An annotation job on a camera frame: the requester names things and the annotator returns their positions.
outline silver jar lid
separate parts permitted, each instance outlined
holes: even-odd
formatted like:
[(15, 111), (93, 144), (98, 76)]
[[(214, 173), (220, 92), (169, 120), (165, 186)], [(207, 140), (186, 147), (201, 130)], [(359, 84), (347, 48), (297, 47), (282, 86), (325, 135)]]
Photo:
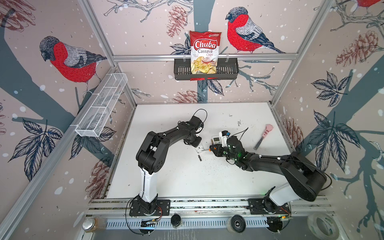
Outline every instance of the silver jar lid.
[(95, 219), (94, 218), (86, 218), (83, 222), (83, 229), (84, 231), (89, 231), (95, 226)]

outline white tabletop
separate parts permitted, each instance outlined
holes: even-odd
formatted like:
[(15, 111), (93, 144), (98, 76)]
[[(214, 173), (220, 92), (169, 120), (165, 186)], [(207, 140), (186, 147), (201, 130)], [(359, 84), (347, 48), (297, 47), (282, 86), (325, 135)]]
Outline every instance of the white tabletop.
[[(172, 129), (178, 121), (188, 121), (199, 108), (208, 112), (204, 129), (199, 135), (205, 149), (211, 145), (212, 136), (220, 131), (227, 130), (235, 134), (249, 127), (241, 142), (246, 151), (255, 152), (253, 147), (262, 136), (265, 125), (272, 124), (274, 129), (256, 152), (273, 156), (290, 154), (267, 103), (138, 105), (107, 198), (136, 196), (142, 187), (136, 154), (147, 133)], [(196, 116), (204, 121), (205, 112), (200, 110)], [(157, 175), (159, 197), (265, 194), (271, 187), (287, 182), (279, 174), (243, 171), (227, 163), (224, 157), (215, 157), (209, 151), (200, 153), (202, 161), (197, 154), (194, 147), (185, 145), (183, 141), (170, 146), (165, 163)]]

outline black basket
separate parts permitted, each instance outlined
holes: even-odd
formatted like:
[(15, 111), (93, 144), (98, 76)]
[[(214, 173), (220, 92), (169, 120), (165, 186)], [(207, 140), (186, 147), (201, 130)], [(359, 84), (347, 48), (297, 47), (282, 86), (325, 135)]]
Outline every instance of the black basket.
[(217, 73), (214, 74), (192, 74), (191, 73), (191, 59), (186, 58), (184, 62), (182, 58), (175, 59), (175, 79), (176, 80), (207, 80), (217, 79), (217, 80), (234, 80), (237, 78), (239, 73), (239, 66), (237, 63), (237, 58), (229, 58), (225, 62), (226, 58), (219, 58), (217, 60)]

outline pink spatula with gray handle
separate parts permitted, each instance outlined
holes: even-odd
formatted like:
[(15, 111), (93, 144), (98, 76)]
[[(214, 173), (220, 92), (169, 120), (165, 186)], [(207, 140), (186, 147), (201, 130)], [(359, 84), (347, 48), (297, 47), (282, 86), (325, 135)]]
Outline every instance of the pink spatula with gray handle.
[(256, 144), (256, 146), (253, 148), (255, 150), (257, 150), (261, 144), (261, 142), (263, 141), (263, 139), (267, 136), (267, 134), (272, 131), (273, 129), (273, 126), (271, 124), (267, 124), (266, 127), (265, 127), (265, 131), (262, 135), (262, 137), (260, 138), (259, 142)]

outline chip bag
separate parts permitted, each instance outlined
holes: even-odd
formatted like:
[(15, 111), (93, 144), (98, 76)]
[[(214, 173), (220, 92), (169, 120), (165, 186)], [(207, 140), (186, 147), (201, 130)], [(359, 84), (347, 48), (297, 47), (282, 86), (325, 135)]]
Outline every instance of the chip bag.
[(190, 31), (189, 34), (191, 37), (192, 74), (216, 73), (221, 33)]

